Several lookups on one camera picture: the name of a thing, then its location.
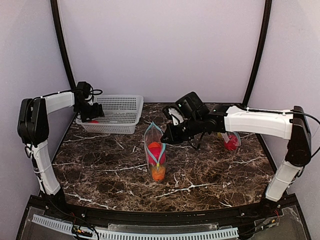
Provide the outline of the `red toy pepper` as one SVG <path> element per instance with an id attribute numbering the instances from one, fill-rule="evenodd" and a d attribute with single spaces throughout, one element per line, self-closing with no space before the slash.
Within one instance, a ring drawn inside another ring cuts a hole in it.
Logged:
<path id="1" fill-rule="evenodd" d="M 99 122 L 97 120 L 91 120 L 88 122 L 89 124 L 99 124 Z"/>

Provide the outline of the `clear zip bag blue zipper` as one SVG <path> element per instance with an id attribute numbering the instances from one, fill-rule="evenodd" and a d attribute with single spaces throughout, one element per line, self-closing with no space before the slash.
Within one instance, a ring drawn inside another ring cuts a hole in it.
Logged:
<path id="1" fill-rule="evenodd" d="M 146 129 L 143 136 L 147 167 L 152 179 L 160 183 L 167 171 L 166 144 L 161 142 L 163 131 L 154 122 Z"/>

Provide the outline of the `pink toy fruit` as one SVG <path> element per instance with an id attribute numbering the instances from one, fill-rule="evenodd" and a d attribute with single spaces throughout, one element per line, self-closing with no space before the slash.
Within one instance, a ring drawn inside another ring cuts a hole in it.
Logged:
<path id="1" fill-rule="evenodd" d="M 153 166 L 163 165 L 166 162 L 166 152 L 162 149 L 148 149 L 147 162 Z"/>

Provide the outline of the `orange green toy mango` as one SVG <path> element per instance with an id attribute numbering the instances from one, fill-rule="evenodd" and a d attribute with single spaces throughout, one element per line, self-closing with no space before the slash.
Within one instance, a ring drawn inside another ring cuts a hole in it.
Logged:
<path id="1" fill-rule="evenodd" d="M 159 167 L 151 167 L 151 176 L 152 179 L 156 182 L 161 182 L 164 180 L 166 174 L 166 167 L 160 165 Z"/>

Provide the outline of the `clear zip bag yellow slider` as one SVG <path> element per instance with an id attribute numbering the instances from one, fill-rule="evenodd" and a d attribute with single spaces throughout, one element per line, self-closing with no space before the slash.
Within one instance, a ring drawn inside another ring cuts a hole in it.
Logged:
<path id="1" fill-rule="evenodd" d="M 224 147 L 229 151 L 235 151 L 242 144 L 240 135 L 237 132 L 218 132 L 217 136 L 222 140 Z"/>

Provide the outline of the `red toy apple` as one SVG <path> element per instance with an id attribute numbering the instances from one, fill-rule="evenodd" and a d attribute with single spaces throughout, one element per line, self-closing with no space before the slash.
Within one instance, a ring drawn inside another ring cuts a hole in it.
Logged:
<path id="1" fill-rule="evenodd" d="M 235 151 L 238 148 L 238 138 L 235 135 L 229 135 L 229 141 L 223 142 L 224 147 L 229 151 Z"/>

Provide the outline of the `orange toy pumpkin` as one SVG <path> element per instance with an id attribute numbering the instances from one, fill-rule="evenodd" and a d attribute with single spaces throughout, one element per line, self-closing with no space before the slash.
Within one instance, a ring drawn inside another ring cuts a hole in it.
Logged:
<path id="1" fill-rule="evenodd" d="M 151 142 L 147 148 L 151 151 L 152 149 L 158 149 L 158 150 L 161 150 L 162 149 L 162 143 L 160 142 L 156 142 L 156 141 L 153 141 Z"/>

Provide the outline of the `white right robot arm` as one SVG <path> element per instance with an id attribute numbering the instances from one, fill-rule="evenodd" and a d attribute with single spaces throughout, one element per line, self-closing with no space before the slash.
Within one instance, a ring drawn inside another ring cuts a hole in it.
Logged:
<path id="1" fill-rule="evenodd" d="M 265 198 L 277 202 L 315 156 L 307 118 L 300 106 L 291 110 L 264 110 L 239 104 L 215 104 L 213 108 L 190 92 L 164 108 L 167 124 L 160 141 L 175 145 L 188 142 L 198 134 L 254 133 L 288 140 L 287 152 L 275 176 L 268 184 Z"/>

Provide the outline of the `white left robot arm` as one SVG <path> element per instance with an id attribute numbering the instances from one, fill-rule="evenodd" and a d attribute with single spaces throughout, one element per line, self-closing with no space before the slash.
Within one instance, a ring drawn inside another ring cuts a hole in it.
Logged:
<path id="1" fill-rule="evenodd" d="M 48 115 L 66 108 L 73 108 L 83 123 L 103 117 L 102 105 L 93 102 L 94 96 L 101 93 L 100 89 L 95 90 L 89 83 L 81 81 L 75 89 L 22 100 L 17 132 L 25 145 L 25 153 L 32 161 L 40 190 L 47 196 L 55 196 L 61 190 L 49 156 Z"/>

